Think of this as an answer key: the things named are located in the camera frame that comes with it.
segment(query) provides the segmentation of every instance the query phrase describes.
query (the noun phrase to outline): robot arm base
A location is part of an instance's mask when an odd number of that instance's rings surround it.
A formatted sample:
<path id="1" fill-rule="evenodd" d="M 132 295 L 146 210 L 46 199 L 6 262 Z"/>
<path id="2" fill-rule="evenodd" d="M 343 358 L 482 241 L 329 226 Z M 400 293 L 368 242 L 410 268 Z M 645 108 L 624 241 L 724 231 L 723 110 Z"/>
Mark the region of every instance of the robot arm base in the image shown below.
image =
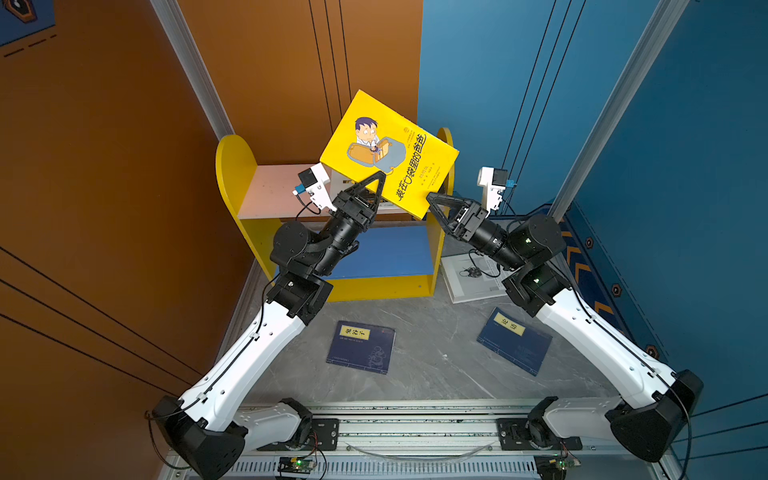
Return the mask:
<path id="1" fill-rule="evenodd" d="M 217 480 L 227 473 L 240 454 L 273 442 L 293 448 L 304 445 L 312 428 L 312 413 L 294 399 L 251 412 L 238 425 L 231 422 L 223 432 L 206 430 L 181 412 L 181 401 L 165 396 L 152 411 L 165 442 L 203 480 Z"/>
<path id="2" fill-rule="evenodd" d="M 683 370 L 671 387 L 690 411 L 703 383 L 690 370 Z M 685 426 L 686 417 L 672 392 L 656 397 L 655 403 L 639 409 L 631 408 L 620 396 L 547 397 L 528 414 L 528 431 L 539 448 L 557 448 L 562 439 L 570 437 L 616 439 L 638 458 L 658 462 Z"/>
<path id="3" fill-rule="evenodd" d="M 184 459 L 201 478 L 215 480 L 227 473 L 240 457 L 248 429 L 232 422 L 223 432 L 206 430 L 181 410 L 181 401 L 165 396 L 154 407 L 165 442 Z"/>

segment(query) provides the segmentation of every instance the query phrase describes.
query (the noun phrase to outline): metal plate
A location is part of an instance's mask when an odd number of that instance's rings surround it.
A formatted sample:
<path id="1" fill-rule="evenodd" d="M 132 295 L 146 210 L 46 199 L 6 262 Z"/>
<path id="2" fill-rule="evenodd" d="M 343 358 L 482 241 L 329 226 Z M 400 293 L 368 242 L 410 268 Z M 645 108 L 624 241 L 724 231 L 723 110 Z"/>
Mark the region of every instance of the metal plate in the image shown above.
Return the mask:
<path id="1" fill-rule="evenodd" d="M 338 419 L 312 419 L 312 430 L 317 434 L 317 446 L 320 450 L 323 452 L 336 450 L 336 442 L 339 438 Z M 314 441 L 309 440 L 300 449 L 289 448 L 285 443 L 273 443 L 272 445 L 265 445 L 258 450 L 259 452 L 304 452 L 311 451 L 314 446 Z"/>
<path id="2" fill-rule="evenodd" d="M 496 428 L 498 430 L 498 440 L 502 444 L 502 450 L 538 450 L 552 451 L 559 450 L 558 447 L 549 449 L 540 449 L 531 443 L 531 434 L 526 425 L 528 419 L 496 419 Z M 581 439 L 578 437 L 569 437 L 564 439 L 563 443 L 568 450 L 581 450 Z"/>

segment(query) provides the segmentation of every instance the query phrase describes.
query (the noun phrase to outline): orange wall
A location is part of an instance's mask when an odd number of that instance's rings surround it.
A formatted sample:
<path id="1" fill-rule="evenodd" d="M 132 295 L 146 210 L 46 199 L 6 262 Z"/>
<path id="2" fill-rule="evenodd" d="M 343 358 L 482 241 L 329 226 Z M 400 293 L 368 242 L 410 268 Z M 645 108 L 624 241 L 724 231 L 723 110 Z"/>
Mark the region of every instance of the orange wall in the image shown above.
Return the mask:
<path id="1" fill-rule="evenodd" d="M 55 9 L 55 27 L 0 47 L 0 246 L 203 372 L 253 261 L 217 189 L 217 139 L 149 2 Z M 3 252 L 0 278 L 197 380 Z M 1 284 L 0 313 L 187 388 Z M 2 318 L 0 361 L 0 478 L 158 473 L 142 413 L 162 391 Z"/>
<path id="2" fill-rule="evenodd" d="M 207 0 L 179 4 L 259 164 L 317 162 L 359 89 L 416 120 L 421 1 L 230 0 L 213 11 Z"/>

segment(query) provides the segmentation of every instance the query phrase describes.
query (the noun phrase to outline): yellow chevron pattern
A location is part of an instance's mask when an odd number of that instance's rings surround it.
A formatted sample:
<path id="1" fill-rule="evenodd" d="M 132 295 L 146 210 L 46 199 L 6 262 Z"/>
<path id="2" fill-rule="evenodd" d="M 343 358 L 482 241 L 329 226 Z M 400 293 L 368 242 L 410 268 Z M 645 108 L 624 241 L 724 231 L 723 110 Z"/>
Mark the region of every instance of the yellow chevron pattern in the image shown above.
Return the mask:
<path id="1" fill-rule="evenodd" d="M 576 263 L 576 274 L 575 274 L 576 283 L 578 283 L 578 274 L 582 270 L 587 271 L 587 272 L 591 272 L 592 271 L 592 269 L 589 267 L 589 265 L 584 265 L 583 263 Z"/>
<path id="2" fill-rule="evenodd" d="M 581 250 L 579 250 L 577 247 L 568 247 L 566 251 L 568 254 L 565 256 L 565 262 L 568 265 L 571 265 L 571 253 L 581 253 Z"/>
<path id="3" fill-rule="evenodd" d="M 600 314 L 600 310 L 608 312 L 611 315 L 614 314 L 614 310 L 612 308 L 610 308 L 608 305 L 606 305 L 605 303 L 595 302 L 594 303 L 594 312 L 599 315 Z"/>

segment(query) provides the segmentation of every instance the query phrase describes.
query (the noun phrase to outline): metal frame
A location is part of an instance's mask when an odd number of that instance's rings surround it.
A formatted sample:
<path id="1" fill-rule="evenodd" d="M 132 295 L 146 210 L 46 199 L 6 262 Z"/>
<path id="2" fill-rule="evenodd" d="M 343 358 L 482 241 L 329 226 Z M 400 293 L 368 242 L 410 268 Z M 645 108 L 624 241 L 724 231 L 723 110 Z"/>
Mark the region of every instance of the metal frame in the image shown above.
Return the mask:
<path id="1" fill-rule="evenodd" d="M 539 402 L 539 399 L 514 400 L 422 400 L 422 401 L 390 401 L 390 402 L 326 402 L 306 405 L 314 418 L 338 419 L 339 436 L 335 451 L 324 451 L 329 463 L 346 462 L 357 465 L 390 465 L 391 472 L 386 475 L 376 473 L 376 476 L 390 478 L 451 478 L 455 472 L 449 469 L 440 471 L 440 465 L 447 462 L 430 462 L 429 457 L 447 455 L 460 456 L 482 447 L 472 458 L 466 458 L 457 465 L 486 464 L 496 462 L 526 462 L 534 455 L 555 454 L 558 451 L 503 451 L 498 441 L 496 419 L 509 417 L 525 417 Z M 262 406 L 244 406 L 236 416 L 248 416 Z M 615 440 L 581 439 L 584 448 L 578 452 L 578 457 L 598 457 L 602 455 L 620 455 L 634 458 Z M 369 455 L 397 455 L 424 457 L 422 471 L 408 467 L 404 462 L 388 461 Z M 280 454 L 275 452 L 245 452 L 239 462 L 273 462 Z M 174 452 L 166 457 L 172 465 L 183 466 L 184 461 Z M 664 457 L 664 469 L 670 475 L 680 471 L 677 460 L 671 455 Z M 232 472 L 224 478 L 235 476 L 265 476 L 272 478 L 274 470 L 264 472 L 238 472 L 236 463 Z M 174 471 L 163 467 L 160 480 L 183 480 L 189 470 Z M 462 472 L 461 478 L 481 476 L 483 478 L 539 478 L 536 476 L 513 476 L 515 470 L 502 468 L 495 471 Z M 356 472 L 330 472 L 328 480 L 334 478 L 365 478 Z"/>
<path id="2" fill-rule="evenodd" d="M 235 130 L 216 92 L 214 81 L 210 79 L 208 70 L 205 68 L 203 57 L 197 50 L 192 32 L 187 26 L 187 21 L 184 20 L 179 4 L 176 0 L 150 0 L 150 2 L 214 133 L 219 140 L 225 135 L 234 134 Z"/>
<path id="3" fill-rule="evenodd" d="M 654 14 L 650 17 L 640 40 L 637 41 L 632 55 L 629 57 L 624 70 L 621 72 L 611 96 L 605 102 L 600 117 L 592 127 L 592 131 L 584 142 L 576 161 L 568 172 L 558 195 L 549 209 L 549 216 L 558 222 L 562 220 L 565 211 L 576 198 L 576 193 L 584 179 L 589 175 L 594 162 L 603 151 L 608 138 L 614 133 L 616 125 L 627 110 L 627 106 L 643 83 L 645 75 L 659 55 L 661 48 L 667 42 L 677 20 L 683 14 L 688 0 L 660 0 Z"/>

